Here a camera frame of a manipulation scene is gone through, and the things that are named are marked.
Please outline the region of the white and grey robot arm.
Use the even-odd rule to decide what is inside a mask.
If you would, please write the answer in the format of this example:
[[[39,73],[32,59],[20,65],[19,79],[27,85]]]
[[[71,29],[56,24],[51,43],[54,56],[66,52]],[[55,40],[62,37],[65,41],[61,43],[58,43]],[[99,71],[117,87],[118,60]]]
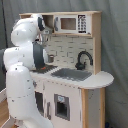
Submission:
[[[53,128],[51,121],[38,111],[31,70],[48,62],[45,49],[36,42],[45,29],[41,14],[20,19],[13,27],[13,47],[0,50],[6,71],[6,93],[9,114],[23,124],[19,128]]]

